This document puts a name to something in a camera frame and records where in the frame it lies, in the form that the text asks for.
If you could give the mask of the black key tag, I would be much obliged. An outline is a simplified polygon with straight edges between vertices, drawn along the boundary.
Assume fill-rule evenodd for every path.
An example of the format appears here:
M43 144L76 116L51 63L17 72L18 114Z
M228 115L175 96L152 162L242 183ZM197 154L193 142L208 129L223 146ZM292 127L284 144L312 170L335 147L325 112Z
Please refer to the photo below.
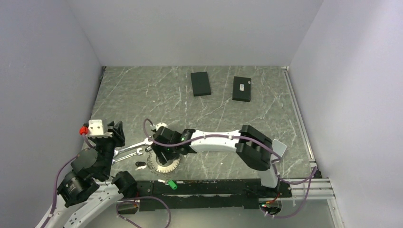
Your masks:
M146 166L146 162L143 162L143 161L137 161L136 163L135 163L135 165L136 165L136 167L143 167L143 166Z

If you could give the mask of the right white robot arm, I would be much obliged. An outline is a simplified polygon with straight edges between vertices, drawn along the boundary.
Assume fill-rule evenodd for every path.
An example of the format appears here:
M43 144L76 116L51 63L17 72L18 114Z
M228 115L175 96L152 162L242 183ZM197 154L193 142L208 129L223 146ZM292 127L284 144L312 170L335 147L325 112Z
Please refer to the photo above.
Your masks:
M185 129L181 133L160 126L149 137L149 141L161 164L189 153L235 153L249 168L257 171L264 195L274 197L280 191L273 162L282 158L287 146L277 139L270 139L250 125L243 125L240 130L231 132Z

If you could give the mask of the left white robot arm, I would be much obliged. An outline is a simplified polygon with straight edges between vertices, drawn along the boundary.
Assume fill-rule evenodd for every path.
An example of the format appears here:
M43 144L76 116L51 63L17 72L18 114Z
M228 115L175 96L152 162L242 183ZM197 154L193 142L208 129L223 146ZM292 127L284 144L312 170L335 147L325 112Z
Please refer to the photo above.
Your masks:
M55 182L52 204L38 228L83 228L110 205L139 196L137 182L127 171L113 176L103 189L98 184L110 178L115 149L125 145L123 123L89 120L79 133L94 145L67 162L72 170Z

